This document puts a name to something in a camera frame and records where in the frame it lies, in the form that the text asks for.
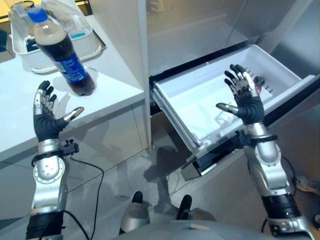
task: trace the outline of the black cable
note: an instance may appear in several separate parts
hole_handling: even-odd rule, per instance
[[[63,210],[63,212],[66,213],[66,214],[69,214],[69,216],[73,218],[73,220],[76,222],[76,224],[78,224],[79,228],[81,228],[83,234],[85,235],[85,238],[86,238],[87,240],[90,240],[88,234],[86,233],[86,231],[85,231],[85,229],[84,229],[84,227],[80,224],[80,222],[79,222],[78,219],[75,217],[75,215],[73,215],[71,212],[69,212],[69,211],[67,211],[67,210]]]
[[[286,158],[285,156],[281,156],[282,159],[286,160],[286,162],[289,164],[290,168],[291,168],[291,171],[292,171],[292,175],[293,175],[293,179],[292,179],[292,184],[293,184],[293,194],[292,196],[294,197],[296,195],[296,192],[297,192],[297,186],[296,186],[296,178],[297,178],[297,175],[296,175],[296,171],[294,169],[294,167],[292,166],[291,162],[288,160],[288,158]],[[268,222],[268,219],[265,218],[263,223],[262,223],[262,226],[261,226],[261,233],[264,232],[265,230],[265,226]]]
[[[85,162],[85,161],[80,161],[80,160],[77,160],[77,159],[74,159],[73,157],[70,157],[70,159],[72,161],[75,161],[75,162],[78,162],[78,163],[82,163],[82,164],[86,164],[86,165],[89,165],[91,167],[94,167],[96,169],[99,169],[101,172],[102,172],[102,177],[101,177],[101,180],[100,180],[100,184],[99,184],[99,187],[98,187],[98,190],[97,190],[97,194],[96,194],[96,203],[95,203],[95,212],[94,212],[94,222],[93,222],[93,231],[92,231],[92,235],[91,235],[91,238],[90,240],[93,239],[94,237],[94,234],[95,234],[95,231],[96,231],[96,221],[97,221],[97,212],[98,212],[98,204],[99,204],[99,193],[100,193],[100,187],[102,185],[102,181],[104,179],[104,176],[105,176],[105,172],[103,171],[102,168],[96,166],[96,165],[93,165],[91,163],[88,163],[88,162]]]
[[[264,230],[265,230],[265,226],[266,226],[267,222],[268,222],[268,218],[265,218],[264,221],[263,221],[263,223],[262,223],[262,226],[261,226],[261,232],[262,232],[262,233],[263,233]]]
[[[295,172],[294,167],[292,166],[291,162],[288,160],[288,158],[286,158],[285,156],[281,156],[281,158],[283,158],[284,160],[286,160],[286,162],[289,164],[291,171],[292,171],[292,175],[293,175],[293,179],[292,179],[292,185],[293,185],[293,194],[292,196],[296,195],[297,192],[297,185],[296,185],[296,179],[297,179],[297,175]]]
[[[79,226],[79,228],[82,230],[85,238],[86,238],[87,240],[90,240],[90,239],[89,239],[89,236],[88,236],[88,234],[87,234],[87,232],[86,232],[86,230],[85,230],[84,227],[81,225],[81,223],[78,221],[78,219],[76,218],[76,216],[73,215],[71,212],[69,212],[69,211],[67,211],[67,210],[62,210],[62,211],[56,212],[56,214],[51,218],[51,220],[49,221],[49,223],[48,223],[48,224],[45,226],[45,228],[43,229],[43,231],[42,231],[42,233],[41,233],[41,235],[40,235],[40,237],[39,237],[38,240],[42,240],[42,238],[44,237],[45,231],[46,231],[47,228],[49,227],[50,223],[52,222],[52,220],[53,220],[53,219],[58,215],[58,213],[60,213],[60,212],[69,214],[69,216],[76,222],[76,224],[77,224],[77,225]]]

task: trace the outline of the soda bottle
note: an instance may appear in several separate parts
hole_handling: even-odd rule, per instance
[[[37,46],[53,61],[77,95],[91,95],[95,83],[77,57],[64,28],[49,20],[43,8],[30,8],[28,15],[35,22],[34,37]]]

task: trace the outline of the robotic arm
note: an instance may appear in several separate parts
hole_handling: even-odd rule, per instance
[[[278,238],[313,240],[307,221],[299,212],[291,195],[287,175],[281,165],[281,150],[275,143],[277,136],[268,133],[264,108],[254,81],[240,65],[230,65],[225,83],[230,87],[237,106],[218,103],[216,106],[241,118],[244,124],[244,153],[249,172],[261,196],[268,215],[271,232]]]
[[[33,126],[38,138],[38,154],[33,177],[35,193],[32,201],[26,239],[62,239],[61,229],[66,206],[68,166],[64,156],[78,152],[75,143],[61,146],[59,133],[76,118],[83,107],[77,107],[64,117],[55,119],[52,112],[57,96],[50,97],[54,88],[49,81],[38,87],[33,102]]]

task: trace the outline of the blue label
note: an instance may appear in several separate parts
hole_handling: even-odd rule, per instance
[[[54,65],[70,83],[77,83],[83,80],[87,74],[76,53],[61,61],[55,61]]]

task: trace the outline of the drawer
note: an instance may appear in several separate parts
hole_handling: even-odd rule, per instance
[[[239,118],[232,119],[230,113],[221,116],[222,111],[216,107],[217,103],[229,104],[234,100],[224,82],[224,71],[230,69],[230,64],[245,67],[252,78],[264,77],[265,84],[260,97],[266,115],[317,79],[314,75],[301,79],[257,45],[250,45],[155,82],[151,89],[152,97],[192,152],[187,165],[196,161],[195,168],[199,176],[213,167],[212,159],[219,155],[219,151],[213,153],[213,150],[230,140],[243,127]],[[228,120],[221,124],[221,119]]]

